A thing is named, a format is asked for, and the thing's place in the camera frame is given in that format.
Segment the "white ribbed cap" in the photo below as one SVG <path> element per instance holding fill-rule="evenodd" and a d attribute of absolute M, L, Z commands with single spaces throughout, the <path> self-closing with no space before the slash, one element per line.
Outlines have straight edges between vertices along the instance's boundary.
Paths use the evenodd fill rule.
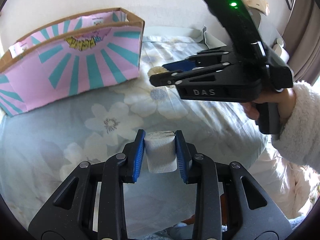
<path fill-rule="evenodd" d="M 147 133 L 144 137 L 151 173 L 175 171 L 177 166 L 175 134 L 172 131 Z"/>

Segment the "triangular cutout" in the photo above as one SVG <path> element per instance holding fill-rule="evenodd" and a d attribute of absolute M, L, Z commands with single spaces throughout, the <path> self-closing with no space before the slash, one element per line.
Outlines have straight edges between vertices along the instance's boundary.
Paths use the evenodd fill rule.
<path fill-rule="evenodd" d="M 53 201 L 53 205 L 66 210 L 71 209 L 79 178 L 73 178 Z"/>
<path fill-rule="evenodd" d="M 255 210 L 257 208 L 265 207 L 267 205 L 267 201 L 261 195 L 261 193 L 252 185 L 252 183 L 246 177 L 242 177 L 241 181 L 249 208 L 251 210 Z"/>

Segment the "beige pom-pom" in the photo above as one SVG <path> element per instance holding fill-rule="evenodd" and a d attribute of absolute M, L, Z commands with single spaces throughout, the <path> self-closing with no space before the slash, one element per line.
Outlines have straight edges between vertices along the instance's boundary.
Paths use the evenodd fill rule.
<path fill-rule="evenodd" d="M 165 72 L 169 72 L 169 70 L 165 69 L 164 67 L 153 67 L 148 71 L 148 77 L 151 77 L 152 75 L 155 74 L 160 74 L 160 73 L 165 73 Z"/>

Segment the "silver rivet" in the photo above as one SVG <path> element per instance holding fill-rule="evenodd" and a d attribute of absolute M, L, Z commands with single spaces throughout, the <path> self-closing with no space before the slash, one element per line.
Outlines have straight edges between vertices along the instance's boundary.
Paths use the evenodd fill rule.
<path fill-rule="evenodd" d="M 195 154 L 195 159 L 201 161 L 201 160 L 203 160 L 203 155 L 201 153 L 197 153 L 197 154 Z"/>
<path fill-rule="evenodd" d="M 117 157 L 118 160 L 123 160 L 125 158 L 125 154 L 124 153 L 118 153 L 116 155 L 116 157 Z"/>
<path fill-rule="evenodd" d="M 234 169 L 239 169 L 241 167 L 241 164 L 239 162 L 232 162 L 231 167 Z"/>
<path fill-rule="evenodd" d="M 79 166 L 80 166 L 80 168 L 86 168 L 86 167 L 89 166 L 89 163 L 88 163 L 88 162 L 81 162 L 81 163 L 79 164 Z"/>

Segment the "white cylindrical object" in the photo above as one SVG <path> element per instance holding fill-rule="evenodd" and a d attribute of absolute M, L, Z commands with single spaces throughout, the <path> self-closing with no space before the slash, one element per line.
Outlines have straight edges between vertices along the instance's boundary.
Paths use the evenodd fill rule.
<path fill-rule="evenodd" d="M 284 47 L 284 41 L 281 38 L 276 39 L 276 44 L 280 45 L 281 48 Z"/>
<path fill-rule="evenodd" d="M 290 56 L 284 48 L 282 48 L 279 44 L 276 44 L 272 49 L 283 60 L 284 63 L 288 63 Z"/>
<path fill-rule="evenodd" d="M 147 133 L 144 142 L 149 172 L 166 173 L 178 168 L 174 132 Z"/>

